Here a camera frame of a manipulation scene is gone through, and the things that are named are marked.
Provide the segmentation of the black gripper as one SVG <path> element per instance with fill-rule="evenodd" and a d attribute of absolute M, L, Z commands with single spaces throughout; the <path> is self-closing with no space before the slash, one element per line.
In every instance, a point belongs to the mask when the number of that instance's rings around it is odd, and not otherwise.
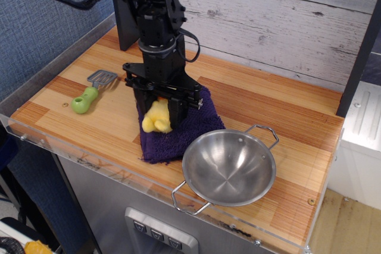
<path fill-rule="evenodd" d="M 156 54 L 144 51 L 143 63 L 126 63 L 123 69 L 140 117 L 154 101 L 164 98 L 168 100 L 171 128 L 176 129 L 187 117 L 188 107 L 202 107 L 202 87 L 186 74 L 185 60 L 176 49 Z"/>

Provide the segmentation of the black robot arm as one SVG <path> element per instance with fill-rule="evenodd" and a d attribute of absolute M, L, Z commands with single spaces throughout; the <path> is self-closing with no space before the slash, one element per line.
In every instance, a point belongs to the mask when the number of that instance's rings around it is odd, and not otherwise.
<path fill-rule="evenodd" d="M 202 107 L 201 85 L 186 74 L 186 8 L 179 0 L 123 0 L 137 25 L 142 63 L 125 63 L 126 85 L 132 87 L 138 107 L 147 113 L 159 98 L 168 101 L 172 129 L 187 117 L 189 108 Z"/>

